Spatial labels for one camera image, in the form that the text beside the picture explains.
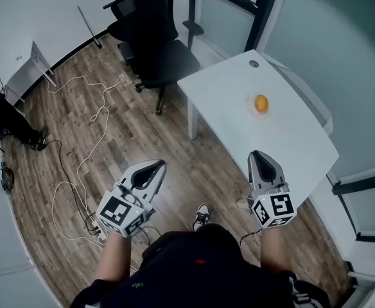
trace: baseboard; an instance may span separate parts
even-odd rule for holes
[[[95,37],[98,39],[104,35],[106,35],[108,33],[108,30],[103,30],[102,32],[98,33]],[[62,65],[62,63],[66,62],[68,59],[70,59],[74,54],[78,53],[79,51],[81,51],[84,47],[87,47],[89,44],[91,44],[93,41],[93,37],[86,40],[83,44],[80,44],[78,47],[76,47],[75,49],[73,49],[70,53],[68,53],[65,57],[63,57],[61,60],[59,60],[55,65],[53,65],[51,67],[51,70],[54,71],[57,67],[59,67],[60,65]],[[27,91],[25,91],[25,93],[22,95],[22,99],[25,99],[33,90],[34,88],[36,88],[40,83],[41,81],[44,80],[44,77],[41,76],[38,80],[36,80],[33,85],[31,85]],[[18,107],[20,104],[22,103],[22,101],[19,99],[15,104],[14,106],[15,107]]]

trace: black pants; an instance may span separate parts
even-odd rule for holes
[[[40,133],[0,94],[0,130],[8,130],[24,144],[37,144]]]
[[[143,262],[140,269],[144,268],[146,264],[151,261],[160,249],[172,242],[174,239],[180,237],[199,237],[213,242],[215,245],[221,246],[221,249],[232,252],[241,259],[241,251],[238,242],[234,239],[232,234],[224,229],[222,226],[215,223],[210,223],[200,227],[196,232],[167,232],[160,236],[152,243],[143,253]]]

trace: person in black clothing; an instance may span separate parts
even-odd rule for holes
[[[329,307],[323,290],[290,271],[281,227],[262,231],[259,268],[243,259],[226,229],[208,220],[202,204],[193,232],[162,235],[131,277],[131,240],[112,231],[96,280],[71,307]]]
[[[47,128],[43,127],[40,132],[32,129],[29,122],[0,93],[0,132],[3,130],[35,150],[45,147]]]

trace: orange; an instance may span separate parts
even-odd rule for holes
[[[257,95],[254,106],[259,113],[265,113],[269,107],[269,100],[264,95]]]

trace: extension cord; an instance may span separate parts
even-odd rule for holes
[[[102,245],[105,245],[108,238],[108,234],[105,231],[105,225],[102,225],[102,222],[96,219],[92,221],[92,226],[98,234],[98,242]]]

